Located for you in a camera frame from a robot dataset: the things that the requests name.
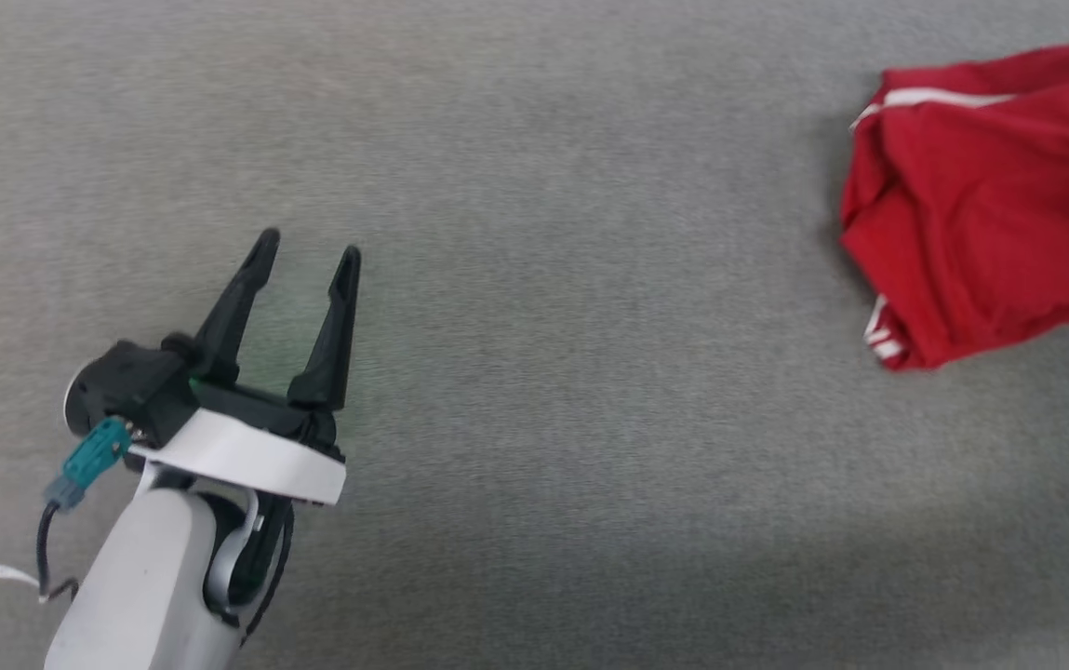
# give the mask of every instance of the black cable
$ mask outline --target black cable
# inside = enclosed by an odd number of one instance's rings
[[[253,635],[257,626],[262,622],[262,616],[269,609],[269,602],[274,599],[274,593],[278,590],[278,582],[282,581],[282,575],[286,572],[286,559],[291,558],[291,535],[295,533],[295,505],[286,503],[286,516],[282,519],[282,550],[278,552],[278,564],[274,566],[274,576],[269,577],[269,586],[265,588],[265,597],[257,606],[253,618],[249,619],[248,627],[245,628],[245,637],[241,638],[241,645],[245,645],[249,636]]]
[[[53,513],[59,512],[59,503],[57,501],[49,501],[46,503],[46,509],[42,510],[42,520],[37,523],[37,543],[35,544],[37,550],[37,596],[42,602],[50,602],[50,599],[61,596],[63,591],[71,591],[71,599],[75,601],[77,594],[79,594],[79,581],[74,577],[69,580],[62,581],[53,591],[50,591],[50,563],[46,559],[46,539],[50,534],[50,521],[53,519]]]

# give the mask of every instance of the electrical connector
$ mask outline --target electrical connector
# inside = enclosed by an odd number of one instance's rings
[[[83,500],[88,486],[125,456],[131,443],[128,425],[117,417],[105,419],[62,462],[62,474],[46,486],[42,496],[57,503],[61,512],[69,512]]]

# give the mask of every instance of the gray carpet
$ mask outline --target gray carpet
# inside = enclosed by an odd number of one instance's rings
[[[363,250],[350,479],[241,669],[1069,669],[1069,328],[896,376],[836,246],[880,68],[1060,42],[1063,0],[0,0],[0,560],[71,374],[276,225],[254,385]],[[0,669],[63,608],[0,582]]]

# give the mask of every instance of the red garment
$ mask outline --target red garment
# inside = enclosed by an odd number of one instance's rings
[[[843,246],[887,368],[1069,322],[1069,47],[887,71],[854,128]]]

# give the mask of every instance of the robotic arm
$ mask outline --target robotic arm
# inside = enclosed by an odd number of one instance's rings
[[[53,512],[69,512],[121,458],[141,480],[78,594],[65,585],[75,599],[47,670],[231,666],[282,578],[293,501],[339,500],[334,411],[347,386],[360,251],[344,250],[307,369],[278,398],[237,385],[236,355],[279,237],[262,233],[195,338],[169,334],[158,349],[122,340],[72,381],[63,411],[83,441],[47,488],[41,599],[58,594],[46,593]],[[242,504],[198,486],[210,481],[239,492]]]

